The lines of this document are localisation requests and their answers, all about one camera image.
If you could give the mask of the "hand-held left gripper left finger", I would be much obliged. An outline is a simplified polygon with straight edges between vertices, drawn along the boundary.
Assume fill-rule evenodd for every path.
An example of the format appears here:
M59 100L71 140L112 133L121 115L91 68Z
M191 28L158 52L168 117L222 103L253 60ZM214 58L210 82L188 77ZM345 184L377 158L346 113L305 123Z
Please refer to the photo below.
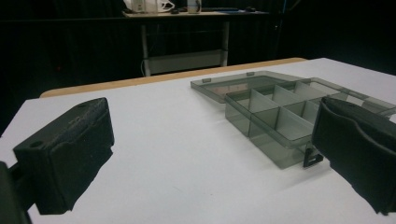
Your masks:
M41 215L71 210L112 156L107 99L75 105L13 148L22 207Z

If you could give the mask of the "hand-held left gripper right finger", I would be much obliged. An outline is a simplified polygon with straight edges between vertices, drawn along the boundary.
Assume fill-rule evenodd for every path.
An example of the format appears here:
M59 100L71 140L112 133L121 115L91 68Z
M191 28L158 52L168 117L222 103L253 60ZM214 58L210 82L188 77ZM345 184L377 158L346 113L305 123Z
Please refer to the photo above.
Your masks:
M377 213L396 213L396 123L361 106L324 97L312 143Z

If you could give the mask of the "clear grey compartment organizer box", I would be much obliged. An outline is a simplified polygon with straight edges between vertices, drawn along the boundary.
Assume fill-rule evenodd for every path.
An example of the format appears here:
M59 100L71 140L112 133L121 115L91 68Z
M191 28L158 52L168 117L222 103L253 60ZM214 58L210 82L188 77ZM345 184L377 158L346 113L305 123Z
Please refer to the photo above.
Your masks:
M323 97L396 115L396 105L317 77L259 71L194 80L191 87L224 104L225 118L281 169L304 163Z

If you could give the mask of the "background desk with metal legs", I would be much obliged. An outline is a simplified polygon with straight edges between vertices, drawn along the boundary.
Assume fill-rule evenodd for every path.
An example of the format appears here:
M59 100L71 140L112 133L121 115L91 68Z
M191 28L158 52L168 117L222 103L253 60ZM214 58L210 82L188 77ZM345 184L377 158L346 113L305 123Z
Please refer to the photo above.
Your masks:
M142 75L152 75L228 63L233 21L267 19L270 14L236 8L210 8L199 14L183 9L148 14L125 9L123 15L139 24Z

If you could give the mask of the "white device on desk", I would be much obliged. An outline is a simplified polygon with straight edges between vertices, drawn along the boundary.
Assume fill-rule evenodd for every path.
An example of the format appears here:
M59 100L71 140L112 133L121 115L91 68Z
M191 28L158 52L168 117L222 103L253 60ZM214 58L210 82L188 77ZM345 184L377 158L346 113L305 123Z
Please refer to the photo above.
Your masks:
M133 13L165 13L176 6L170 0L123 0L123 2Z

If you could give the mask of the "small black bracket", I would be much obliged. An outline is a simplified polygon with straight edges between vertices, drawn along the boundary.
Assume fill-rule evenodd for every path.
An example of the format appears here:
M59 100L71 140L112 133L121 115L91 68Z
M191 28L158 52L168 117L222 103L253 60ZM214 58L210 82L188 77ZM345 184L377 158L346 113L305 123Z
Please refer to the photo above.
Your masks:
M322 162L324 157L318 149L312 144L308 143L305 147L303 167L308 168L315 164Z

